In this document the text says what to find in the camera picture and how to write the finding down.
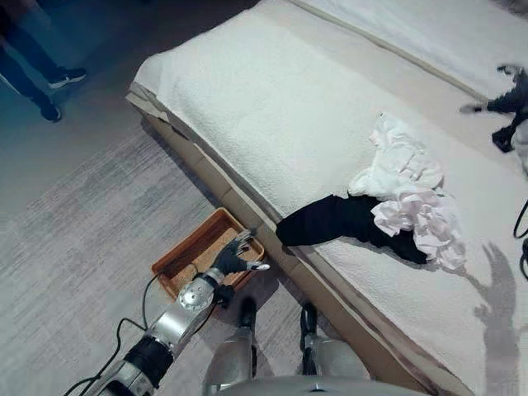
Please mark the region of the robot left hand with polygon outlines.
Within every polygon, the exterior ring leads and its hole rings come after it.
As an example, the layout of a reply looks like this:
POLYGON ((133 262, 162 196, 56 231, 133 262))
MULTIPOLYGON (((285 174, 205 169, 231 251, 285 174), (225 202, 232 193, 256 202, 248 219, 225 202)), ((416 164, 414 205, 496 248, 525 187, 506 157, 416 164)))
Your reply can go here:
POLYGON ((269 264, 255 260, 247 261, 240 257, 243 249, 248 246, 254 234, 255 231, 251 229, 244 229, 240 232, 217 254, 211 267, 219 270, 224 276, 245 271, 269 270, 269 264))

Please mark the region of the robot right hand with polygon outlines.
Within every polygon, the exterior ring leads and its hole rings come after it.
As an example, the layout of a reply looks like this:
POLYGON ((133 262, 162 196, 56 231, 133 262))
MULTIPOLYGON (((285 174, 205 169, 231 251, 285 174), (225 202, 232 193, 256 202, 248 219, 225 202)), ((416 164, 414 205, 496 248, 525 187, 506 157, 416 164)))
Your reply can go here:
POLYGON ((518 129, 521 135, 527 132, 527 72, 518 64, 500 64, 499 73, 512 77, 514 87, 494 99, 481 103, 469 103, 460 108, 462 114, 479 112, 495 112, 499 114, 513 114, 511 124, 492 133, 493 144, 503 153, 513 150, 512 139, 518 129))

